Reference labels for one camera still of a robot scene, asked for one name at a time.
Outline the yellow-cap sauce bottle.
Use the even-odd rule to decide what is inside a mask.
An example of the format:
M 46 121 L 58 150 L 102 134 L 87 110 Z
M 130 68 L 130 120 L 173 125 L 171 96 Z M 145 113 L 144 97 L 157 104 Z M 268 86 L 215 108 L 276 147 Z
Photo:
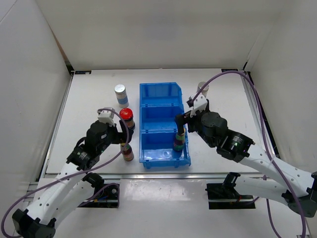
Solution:
M 134 153 L 129 143 L 121 143 L 120 150 L 125 161 L 132 161 L 134 159 Z
M 173 150 L 180 152 L 183 150 L 184 145 L 185 145 L 185 133 L 179 134 L 177 132 L 173 142 Z

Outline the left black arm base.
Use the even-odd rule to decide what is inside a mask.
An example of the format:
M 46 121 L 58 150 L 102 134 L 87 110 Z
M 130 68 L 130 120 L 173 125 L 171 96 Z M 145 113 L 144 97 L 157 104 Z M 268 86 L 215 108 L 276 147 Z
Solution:
M 82 181 L 88 182 L 93 195 L 82 202 L 80 208 L 119 208 L 120 184 L 106 182 L 96 173 L 87 174 Z

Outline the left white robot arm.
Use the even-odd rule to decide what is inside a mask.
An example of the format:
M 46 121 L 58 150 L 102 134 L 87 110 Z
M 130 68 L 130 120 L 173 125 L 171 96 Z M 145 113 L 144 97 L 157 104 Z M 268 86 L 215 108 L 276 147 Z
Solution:
M 41 187 L 42 194 L 25 210 L 12 214 L 16 232 L 23 238 L 52 238 L 61 221 L 79 205 L 103 195 L 105 184 L 94 172 L 100 155 L 112 144 L 129 143 L 133 130 L 119 122 L 96 121 L 79 139 L 55 180 Z

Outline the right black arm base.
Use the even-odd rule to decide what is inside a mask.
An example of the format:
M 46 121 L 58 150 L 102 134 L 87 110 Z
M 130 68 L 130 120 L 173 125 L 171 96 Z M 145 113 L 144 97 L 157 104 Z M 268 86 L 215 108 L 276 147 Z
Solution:
M 255 209 L 252 195 L 241 195 L 236 189 L 239 173 L 230 172 L 223 182 L 207 183 L 205 191 L 208 196 L 210 210 Z

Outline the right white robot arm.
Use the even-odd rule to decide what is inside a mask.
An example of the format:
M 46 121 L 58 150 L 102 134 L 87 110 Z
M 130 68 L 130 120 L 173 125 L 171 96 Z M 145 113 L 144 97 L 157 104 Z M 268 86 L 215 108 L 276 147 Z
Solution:
M 317 212 L 317 175 L 298 169 L 272 157 L 255 142 L 227 126 L 227 120 L 209 110 L 204 99 L 198 108 L 175 116 L 177 136 L 184 130 L 196 132 L 217 154 L 230 161 L 251 167 L 269 177 L 269 181 L 248 178 L 230 172 L 221 188 L 221 198 L 253 195 L 277 201 L 293 212 L 312 218 Z

